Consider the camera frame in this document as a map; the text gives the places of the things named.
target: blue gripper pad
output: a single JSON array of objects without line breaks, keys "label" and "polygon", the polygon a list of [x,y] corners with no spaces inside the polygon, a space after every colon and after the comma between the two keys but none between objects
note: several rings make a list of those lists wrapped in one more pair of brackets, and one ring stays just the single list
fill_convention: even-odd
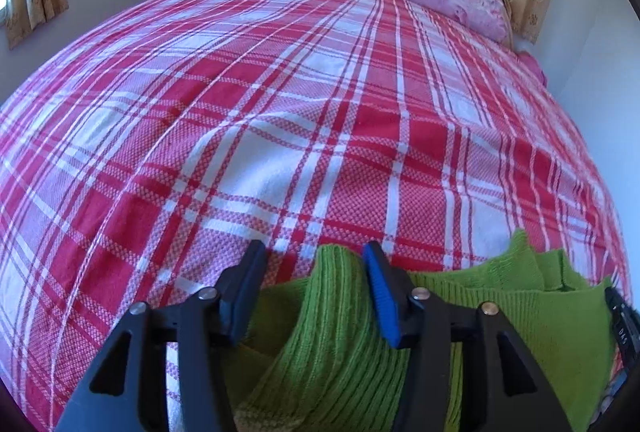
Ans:
[{"label": "blue gripper pad", "polygon": [[371,241],[362,251],[369,288],[373,295],[376,315],[380,333],[384,336],[389,346],[394,349],[400,347],[402,333],[400,330],[399,315],[401,301],[394,296],[392,269],[380,244]]}]

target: black clamp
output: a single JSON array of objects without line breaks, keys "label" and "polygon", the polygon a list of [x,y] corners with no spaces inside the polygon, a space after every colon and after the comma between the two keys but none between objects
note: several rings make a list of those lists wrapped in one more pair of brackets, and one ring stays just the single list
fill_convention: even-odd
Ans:
[{"label": "black clamp", "polygon": [[640,355],[640,317],[614,287],[605,288],[604,298],[611,311],[613,334],[622,356],[622,364],[629,373]]},{"label": "black clamp", "polygon": [[411,348],[394,432],[442,432],[449,404],[451,344],[463,344],[460,432],[571,432],[540,366],[499,307],[448,304],[391,266],[380,244],[364,248],[382,335]]},{"label": "black clamp", "polygon": [[234,432],[218,348],[243,338],[266,265],[263,243],[252,240],[214,287],[162,309],[132,304],[71,395],[56,432],[168,432],[167,342],[178,343],[184,430]]}]

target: green sweater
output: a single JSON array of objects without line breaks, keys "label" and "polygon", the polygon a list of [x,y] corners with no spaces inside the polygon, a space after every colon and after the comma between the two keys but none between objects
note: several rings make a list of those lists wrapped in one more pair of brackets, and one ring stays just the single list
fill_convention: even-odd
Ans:
[{"label": "green sweater", "polygon": [[[463,271],[411,273],[444,300],[500,306],[535,355],[574,431],[587,429],[614,357],[605,281],[589,287],[562,251],[535,253],[517,231],[509,250]],[[240,430],[388,431],[409,351],[380,336],[362,260],[321,246],[309,278],[260,293],[248,335],[225,353]],[[447,432],[457,431],[462,348],[452,347]]]}]

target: bedspread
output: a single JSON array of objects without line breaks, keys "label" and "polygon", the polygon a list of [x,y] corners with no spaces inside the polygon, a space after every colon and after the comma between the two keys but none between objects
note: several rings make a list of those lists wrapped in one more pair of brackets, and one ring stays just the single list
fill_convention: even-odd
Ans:
[{"label": "bedspread", "polygon": [[133,301],[213,284],[251,238],[272,284],[322,243],[439,271],[524,228],[629,294],[572,121],[509,50],[404,0],[149,0],[27,80],[0,154],[0,376],[39,430]]}]

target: red plaid bedspread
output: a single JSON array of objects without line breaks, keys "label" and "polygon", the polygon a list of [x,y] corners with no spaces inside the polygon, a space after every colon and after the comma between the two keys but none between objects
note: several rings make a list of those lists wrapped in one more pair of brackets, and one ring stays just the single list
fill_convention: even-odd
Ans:
[{"label": "red plaid bedspread", "polygon": [[629,294],[574,124],[511,52],[404,0],[150,0],[0,123],[0,374],[40,430],[133,301],[183,300],[251,238],[274,283],[326,242],[437,271],[521,227]]}]

